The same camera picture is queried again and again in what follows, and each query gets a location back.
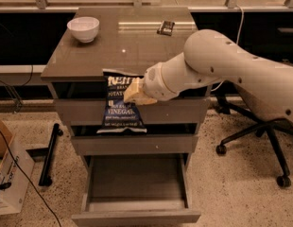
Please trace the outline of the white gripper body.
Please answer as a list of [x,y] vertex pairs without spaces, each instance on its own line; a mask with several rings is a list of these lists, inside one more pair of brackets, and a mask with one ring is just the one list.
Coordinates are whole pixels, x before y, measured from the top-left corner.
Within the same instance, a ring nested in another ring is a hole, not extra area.
[[180,92],[219,83],[221,79],[202,75],[187,65],[184,55],[166,62],[158,62],[144,74],[143,90],[147,96],[158,101],[177,97]]

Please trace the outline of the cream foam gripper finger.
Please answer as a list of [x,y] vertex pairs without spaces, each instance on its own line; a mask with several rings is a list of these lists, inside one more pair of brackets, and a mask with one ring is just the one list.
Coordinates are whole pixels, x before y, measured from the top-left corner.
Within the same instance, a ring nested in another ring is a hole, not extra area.
[[148,96],[145,93],[143,86],[144,80],[135,78],[124,92],[124,102],[135,103],[136,105],[155,104],[157,100],[151,96]]

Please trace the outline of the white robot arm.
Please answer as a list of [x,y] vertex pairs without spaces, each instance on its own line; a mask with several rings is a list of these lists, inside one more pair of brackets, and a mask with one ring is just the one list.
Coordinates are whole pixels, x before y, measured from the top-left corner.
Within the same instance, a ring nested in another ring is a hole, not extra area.
[[141,79],[134,79],[124,100],[152,104],[222,81],[235,85],[258,118],[284,118],[293,124],[293,65],[252,55],[210,29],[195,32],[178,56],[149,67]]

